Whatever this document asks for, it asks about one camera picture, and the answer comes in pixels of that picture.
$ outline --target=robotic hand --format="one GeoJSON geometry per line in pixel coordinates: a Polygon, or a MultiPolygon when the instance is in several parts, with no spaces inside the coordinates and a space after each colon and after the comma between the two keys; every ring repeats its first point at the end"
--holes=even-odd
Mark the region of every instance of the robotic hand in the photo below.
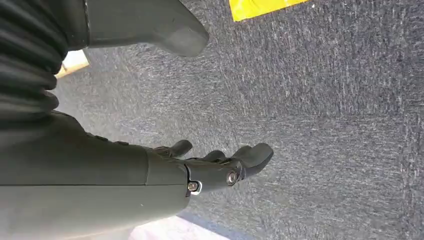
{"type": "Polygon", "coordinates": [[[192,195],[232,187],[238,181],[256,175],[271,160],[274,152],[266,143],[254,147],[243,146],[231,157],[214,150],[203,158],[178,160],[192,148],[187,140],[172,147],[158,147],[154,151],[169,162],[184,165],[187,170],[187,189],[192,195]]]}
{"type": "Polygon", "coordinates": [[[178,0],[0,0],[0,239],[77,239],[184,209],[191,195],[259,173],[264,143],[177,159],[87,133],[47,90],[68,50],[153,43],[195,56],[209,35],[178,0]]]}

